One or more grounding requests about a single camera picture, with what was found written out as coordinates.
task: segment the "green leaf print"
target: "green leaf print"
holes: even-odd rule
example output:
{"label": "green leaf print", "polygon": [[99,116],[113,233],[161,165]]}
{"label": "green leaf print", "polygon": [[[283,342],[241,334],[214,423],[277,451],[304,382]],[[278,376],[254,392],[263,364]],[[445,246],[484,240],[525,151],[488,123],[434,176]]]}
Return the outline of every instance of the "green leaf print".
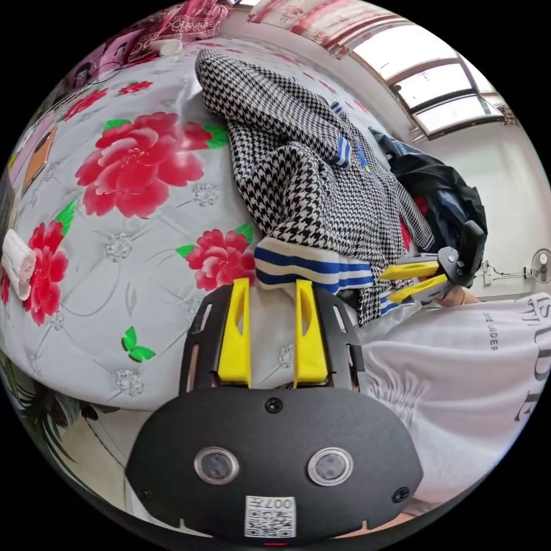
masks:
{"label": "green leaf print", "polygon": [[136,346],[136,348],[129,352],[128,356],[135,362],[143,362],[144,360],[150,360],[153,358],[155,356],[155,352],[153,352],[153,350],[149,350],[149,348],[145,348],[144,346]]}
{"label": "green leaf print", "polygon": [[184,245],[176,249],[176,252],[185,260],[185,257],[197,247],[197,245]]}
{"label": "green leaf print", "polygon": [[254,229],[253,225],[250,222],[239,226],[238,228],[236,228],[235,231],[239,234],[243,234],[245,236],[245,239],[247,239],[248,244],[251,244],[253,242]]}
{"label": "green leaf print", "polygon": [[136,337],[136,330],[133,327],[128,327],[124,337],[121,339],[122,347],[130,352],[133,348],[136,347],[138,339]]}
{"label": "green leaf print", "polygon": [[71,201],[57,216],[56,216],[56,222],[60,222],[63,226],[63,229],[61,230],[61,234],[63,237],[67,234],[69,231],[69,228],[71,227],[71,224],[73,222],[73,218],[75,216],[75,208],[76,208],[76,199],[74,201]]}
{"label": "green leaf print", "polygon": [[224,126],[203,125],[203,129],[212,134],[212,139],[207,142],[210,149],[223,148],[230,143],[228,132]]}
{"label": "green leaf print", "polygon": [[111,130],[112,128],[117,128],[122,126],[125,122],[131,122],[128,119],[113,119],[112,121],[107,121],[103,127],[103,131]]}

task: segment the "folded white towel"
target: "folded white towel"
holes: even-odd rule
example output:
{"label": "folded white towel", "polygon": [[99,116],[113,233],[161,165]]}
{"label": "folded white towel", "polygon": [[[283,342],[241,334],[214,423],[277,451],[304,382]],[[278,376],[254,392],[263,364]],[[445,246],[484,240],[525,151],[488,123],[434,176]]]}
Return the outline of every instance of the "folded white towel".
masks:
{"label": "folded white towel", "polygon": [[2,244],[3,268],[21,300],[30,295],[30,278],[36,267],[36,254],[13,230],[8,230]]}
{"label": "folded white towel", "polygon": [[10,280],[11,286],[15,290],[15,294],[20,298],[20,300],[27,300],[30,296],[30,283],[23,283],[18,277],[17,274],[11,268],[9,262],[7,262],[5,256],[2,256],[2,267],[6,272],[8,279]]}

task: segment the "sticker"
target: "sticker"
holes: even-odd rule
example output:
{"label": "sticker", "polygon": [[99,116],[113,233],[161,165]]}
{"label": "sticker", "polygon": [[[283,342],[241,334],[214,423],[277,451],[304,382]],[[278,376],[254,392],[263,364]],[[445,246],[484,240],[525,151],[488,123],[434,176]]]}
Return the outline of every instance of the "sticker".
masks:
{"label": "sticker", "polygon": [[245,537],[294,538],[297,513],[294,498],[245,498]]}

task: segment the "floral mattress cover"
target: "floral mattress cover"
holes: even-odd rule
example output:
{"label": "floral mattress cover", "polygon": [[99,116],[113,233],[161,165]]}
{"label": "floral mattress cover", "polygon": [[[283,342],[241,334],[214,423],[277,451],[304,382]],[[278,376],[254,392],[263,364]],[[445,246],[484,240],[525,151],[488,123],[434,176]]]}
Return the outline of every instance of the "floral mattress cover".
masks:
{"label": "floral mattress cover", "polygon": [[252,286],[253,386],[292,381],[294,303],[255,286],[261,236],[235,189],[224,123],[201,99],[201,48],[338,99],[386,162],[368,127],[383,129],[360,102],[321,68],[261,42],[196,42],[83,91],[56,113],[48,166],[20,203],[15,230],[37,251],[32,293],[21,302],[4,279],[0,305],[0,346],[58,392],[158,408],[177,394],[203,297],[238,277]]}

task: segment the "dark jacket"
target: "dark jacket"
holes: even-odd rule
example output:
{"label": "dark jacket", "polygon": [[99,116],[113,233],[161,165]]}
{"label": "dark jacket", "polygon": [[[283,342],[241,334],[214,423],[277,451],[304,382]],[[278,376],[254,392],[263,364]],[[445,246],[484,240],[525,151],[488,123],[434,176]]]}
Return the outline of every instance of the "dark jacket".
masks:
{"label": "dark jacket", "polygon": [[424,197],[426,220],[434,234],[430,252],[449,246],[459,250],[461,229],[473,220],[486,235],[486,213],[476,188],[469,187],[458,172],[442,161],[406,143],[382,134],[371,133],[382,150],[390,155],[390,169],[412,197]]}

